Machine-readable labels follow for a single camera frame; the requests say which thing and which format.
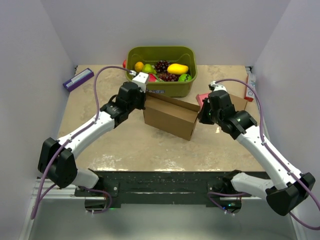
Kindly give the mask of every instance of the purple box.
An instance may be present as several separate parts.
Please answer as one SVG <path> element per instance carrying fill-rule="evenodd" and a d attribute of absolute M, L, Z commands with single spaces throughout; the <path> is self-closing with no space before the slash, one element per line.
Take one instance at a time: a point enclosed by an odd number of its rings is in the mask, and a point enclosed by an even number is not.
<path fill-rule="evenodd" d="M 79 74 L 75 75 L 73 78 L 66 81 L 63 84 L 63 86 L 65 89 L 67 89 L 68 92 L 71 92 L 72 90 L 79 87 L 81 84 L 88 81 L 94 75 L 95 75 L 94 72 L 90 68 L 87 68 L 87 69 L 83 70 L 82 72 L 80 72 Z"/>

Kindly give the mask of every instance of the small box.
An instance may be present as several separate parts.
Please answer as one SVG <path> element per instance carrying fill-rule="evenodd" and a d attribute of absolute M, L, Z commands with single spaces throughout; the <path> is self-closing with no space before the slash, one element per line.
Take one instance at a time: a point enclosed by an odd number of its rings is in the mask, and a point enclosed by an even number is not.
<path fill-rule="evenodd" d="M 148 92 L 144 123 L 190 141 L 200 107 L 168 96 Z"/>
<path fill-rule="evenodd" d="M 79 87 L 81 84 L 88 81 L 94 75 L 95 75 L 94 72 L 90 68 L 87 68 L 87 69 L 83 70 L 82 72 L 80 72 L 79 74 L 75 75 L 73 78 L 66 81 L 63 84 L 63 86 L 65 89 L 67 89 L 68 92 L 71 92 L 72 90 Z"/>
<path fill-rule="evenodd" d="M 203 103 L 203 100 L 205 98 L 208 97 L 208 94 L 209 93 L 205 93 L 205 94 L 198 94 L 195 98 L 199 104 L 199 106 L 202 108 L 202 105 L 204 104 Z M 232 95 L 232 94 L 229 94 L 230 95 L 230 99 L 231 99 L 231 102 L 233 103 L 234 105 L 234 108 L 236 111 L 241 111 L 241 110 L 245 110 L 246 109 L 246 106 L 247 106 L 247 100 L 241 98 L 241 97 L 238 97 L 238 96 L 235 96 L 235 95 Z"/>
<path fill-rule="evenodd" d="M 248 73 L 248 76 L 246 77 L 246 83 L 256 90 L 256 76 L 253 73 Z M 245 87 L 244 99 L 248 100 L 249 102 L 252 102 L 255 99 L 254 93 L 247 86 Z"/>

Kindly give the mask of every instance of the beige tabletop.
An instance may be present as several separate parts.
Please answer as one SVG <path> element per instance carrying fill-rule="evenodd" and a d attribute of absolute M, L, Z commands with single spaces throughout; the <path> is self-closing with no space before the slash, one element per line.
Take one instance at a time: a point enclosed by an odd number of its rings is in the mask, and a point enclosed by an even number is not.
<path fill-rule="evenodd" d="M 79 65 L 76 74 L 90 68 L 96 74 L 104 65 Z M 244 66 L 198 65 L 198 76 L 187 97 L 197 104 L 196 95 L 209 92 L 213 80 L 234 78 L 246 80 Z M 119 69 L 103 71 L 97 81 L 100 105 L 105 104 L 126 81 Z M 62 137 L 95 115 L 94 78 L 70 93 L 59 137 Z M 245 87 L 236 82 L 223 83 L 230 94 L 244 96 Z M 255 102 L 246 110 L 258 121 Z M 217 125 L 197 123 L 191 141 L 187 141 L 144 123 L 143 112 L 133 111 L 128 120 L 87 147 L 77 158 L 81 168 L 100 171 L 263 171 L 252 155 Z"/>

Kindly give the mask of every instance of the white wall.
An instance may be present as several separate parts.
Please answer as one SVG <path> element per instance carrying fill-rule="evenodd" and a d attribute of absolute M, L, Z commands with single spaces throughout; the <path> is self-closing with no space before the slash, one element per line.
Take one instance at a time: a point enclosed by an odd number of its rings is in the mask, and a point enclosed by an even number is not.
<path fill-rule="evenodd" d="M 0 239 L 16 240 L 73 66 L 39 0 L 1 1 L 0 36 Z"/>
<path fill-rule="evenodd" d="M 258 59 L 290 0 L 41 0 L 71 60 L 120 64 L 144 45 L 185 45 L 198 64 Z"/>
<path fill-rule="evenodd" d="M 303 172 L 311 172 L 320 198 L 320 1 L 291 0 L 254 65 L 271 140 Z M 308 198 L 298 207 L 309 225 L 320 213 Z M 306 230 L 307 239 L 319 239 Z"/>

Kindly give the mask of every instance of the mango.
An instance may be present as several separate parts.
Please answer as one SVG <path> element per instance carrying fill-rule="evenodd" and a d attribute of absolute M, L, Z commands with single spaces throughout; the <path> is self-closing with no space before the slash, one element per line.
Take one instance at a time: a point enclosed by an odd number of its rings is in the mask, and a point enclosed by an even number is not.
<path fill-rule="evenodd" d="M 167 68 L 167 72 L 170 74 L 182 75 L 188 72 L 189 68 L 186 65 L 173 63 Z"/>

